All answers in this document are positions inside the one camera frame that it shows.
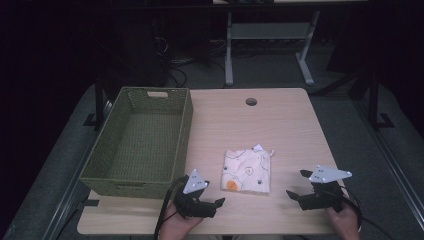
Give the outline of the grey metal desk frame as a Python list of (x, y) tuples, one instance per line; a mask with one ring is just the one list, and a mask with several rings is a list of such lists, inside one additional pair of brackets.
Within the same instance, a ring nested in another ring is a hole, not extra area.
[(320, 16), (314, 11), (309, 22), (294, 23), (234, 23), (232, 13), (227, 14), (225, 85), (232, 86), (232, 41), (233, 40), (303, 40), (303, 49), (295, 54), (303, 79), (308, 86), (314, 84), (313, 77), (306, 63), (306, 57)]

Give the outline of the black metal stand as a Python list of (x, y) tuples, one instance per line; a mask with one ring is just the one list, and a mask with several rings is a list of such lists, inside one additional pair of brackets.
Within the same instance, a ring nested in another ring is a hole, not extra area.
[(98, 75), (94, 87), (95, 112), (86, 117), (84, 126), (93, 126), (95, 129), (98, 129), (105, 120), (106, 101), (109, 99), (113, 90), (110, 78), (106, 72)]
[(394, 124), (386, 113), (378, 110), (379, 80), (375, 72), (371, 75), (368, 95), (368, 122), (375, 131), (393, 128)]

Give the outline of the person's right hand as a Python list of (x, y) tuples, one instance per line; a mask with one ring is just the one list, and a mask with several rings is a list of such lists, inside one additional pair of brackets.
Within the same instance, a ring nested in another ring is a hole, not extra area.
[(351, 206), (343, 203), (341, 211), (326, 208), (325, 212), (339, 237), (343, 240), (360, 240), (358, 217)]

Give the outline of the person's left hand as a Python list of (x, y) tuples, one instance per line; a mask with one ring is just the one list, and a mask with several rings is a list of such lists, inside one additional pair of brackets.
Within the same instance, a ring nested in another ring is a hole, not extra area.
[(203, 221), (199, 217), (181, 217), (173, 203), (168, 205), (164, 217), (166, 221), (159, 230), (159, 240), (185, 240), (190, 231)]

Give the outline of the folded egg print cloth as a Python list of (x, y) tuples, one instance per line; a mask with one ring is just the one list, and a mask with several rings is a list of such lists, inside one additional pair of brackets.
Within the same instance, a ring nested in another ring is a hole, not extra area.
[(221, 189), (269, 194), (274, 153), (274, 150), (264, 150), (259, 144), (245, 150), (227, 150), (222, 167)]

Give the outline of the green woven basket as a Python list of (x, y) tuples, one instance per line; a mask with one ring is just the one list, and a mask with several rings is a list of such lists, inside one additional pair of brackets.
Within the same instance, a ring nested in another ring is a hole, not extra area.
[(186, 88), (122, 88), (80, 180), (101, 196), (162, 199), (185, 173), (192, 116)]

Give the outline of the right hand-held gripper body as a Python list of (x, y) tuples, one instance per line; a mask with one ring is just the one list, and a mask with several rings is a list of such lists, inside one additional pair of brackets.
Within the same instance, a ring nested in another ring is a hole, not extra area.
[(344, 193), (338, 181), (350, 178), (352, 173), (324, 165), (317, 165), (312, 172), (312, 176), (307, 179), (313, 187), (313, 193), (299, 196), (298, 203), (301, 209), (333, 208), (336, 212), (341, 211)]

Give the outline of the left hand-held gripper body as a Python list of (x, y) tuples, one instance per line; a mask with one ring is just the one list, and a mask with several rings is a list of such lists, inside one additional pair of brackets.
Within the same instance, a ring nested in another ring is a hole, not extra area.
[(183, 217), (213, 218), (216, 214), (214, 202), (200, 200), (200, 196), (208, 188), (205, 179), (194, 169), (190, 175), (185, 176), (184, 183), (178, 188), (173, 203), (177, 213)]

